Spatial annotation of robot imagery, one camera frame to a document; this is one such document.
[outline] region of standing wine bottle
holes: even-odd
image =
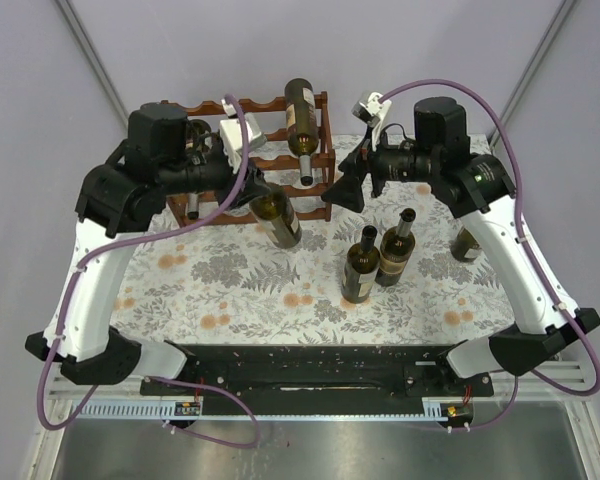
[[[287,103],[287,141],[289,150],[300,160],[300,183],[313,183],[311,155],[318,148],[318,123],[313,87],[304,78],[296,78],[284,87]]]
[[[380,264],[380,252],[373,245],[378,230],[372,225],[362,229],[360,243],[353,245],[347,252],[342,276],[342,296],[351,303],[362,303],[371,293]]]
[[[473,263],[480,256],[482,248],[469,230],[462,227],[451,244],[451,255],[462,263]]]
[[[382,236],[380,244],[380,268],[376,283],[383,287],[395,285],[400,280],[404,267],[416,246],[416,237],[411,231],[411,225],[416,219],[413,208],[405,208],[400,213],[400,222],[391,227]]]
[[[268,185],[271,193],[249,202],[249,209],[276,247],[295,247],[302,238],[298,216],[284,189],[275,183]]]

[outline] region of yellow label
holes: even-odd
[[[403,262],[394,262],[385,257],[382,253],[380,254],[380,270],[382,270],[387,275],[398,275],[402,273],[405,265],[409,258],[404,260]]]
[[[287,107],[287,128],[291,128],[296,123],[296,109],[293,104]]]

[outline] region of table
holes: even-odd
[[[334,137],[338,161],[359,139]],[[484,135],[472,137],[472,151],[489,151]],[[257,152],[265,159],[281,153],[288,153],[282,142]],[[275,175],[280,178],[267,173],[267,179],[299,185],[298,172]],[[255,224],[203,227],[138,247],[112,324],[124,334],[178,343],[404,345],[456,343],[512,323],[506,294],[485,256],[464,265],[449,253],[459,222],[428,185],[387,184],[378,199],[370,198],[370,188],[367,179],[362,214],[334,206],[331,222],[302,222],[302,241],[291,250],[273,246]],[[304,211],[320,200],[293,201]],[[381,236],[405,207],[416,210],[417,243],[401,281],[375,285],[365,304],[347,302],[339,286],[347,249],[364,225],[375,225]],[[174,228],[168,210],[151,225],[152,232]]]

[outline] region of wine bottle in rack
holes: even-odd
[[[284,87],[287,104],[287,141],[289,150],[300,162],[300,183],[313,183],[311,155],[318,148],[318,123],[313,87],[304,78],[291,80]]]
[[[405,208],[400,213],[397,226],[391,227],[382,236],[380,243],[380,268],[376,276],[376,283],[383,287],[395,285],[400,280],[404,268],[416,246],[416,237],[411,231],[411,226],[416,219],[413,208]]]
[[[371,288],[380,265],[380,252],[374,246],[378,230],[372,225],[362,229],[360,243],[347,252],[342,276],[342,296],[351,303],[362,303],[371,293]]]
[[[284,189],[275,183],[268,185],[271,193],[249,202],[249,209],[276,247],[295,247],[302,238],[298,215]]]
[[[451,255],[462,263],[473,263],[480,256],[482,248],[469,233],[469,230],[462,227],[451,243]]]

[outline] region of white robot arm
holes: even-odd
[[[390,145],[384,124],[391,104],[382,98],[377,92],[367,92],[354,105],[353,114],[367,124],[367,133],[340,164],[343,177],[322,199],[361,212],[361,185],[368,174],[372,197],[382,194],[387,181],[427,182],[433,195],[483,248],[509,297],[515,324],[448,350],[440,363],[450,374],[466,379],[495,370],[516,376],[531,371],[577,340],[562,311],[568,312],[584,333],[597,327],[600,318],[596,311],[579,308],[559,285],[524,218],[524,236],[519,238],[514,214],[516,189],[497,158],[471,154],[464,108],[447,97],[421,100],[414,108],[415,140]],[[557,305],[529,260],[525,243],[558,292]]]
[[[235,110],[223,101],[225,112]],[[245,115],[249,148],[266,142],[252,114]],[[236,118],[220,121],[220,138],[210,151],[185,151],[187,115],[180,107],[147,104],[129,118],[129,134],[104,165],[85,178],[77,212],[76,243],[62,299],[80,260],[89,252],[146,234],[166,196],[213,190],[219,199],[235,183],[241,164],[242,135]],[[251,164],[234,206],[266,194],[262,173]],[[110,327],[115,298],[136,246],[98,255],[81,272],[59,335],[54,361],[76,384],[116,384],[129,375],[176,378],[186,354],[169,343],[124,337]],[[26,348],[46,359],[57,339],[62,300],[43,332],[30,335]]]

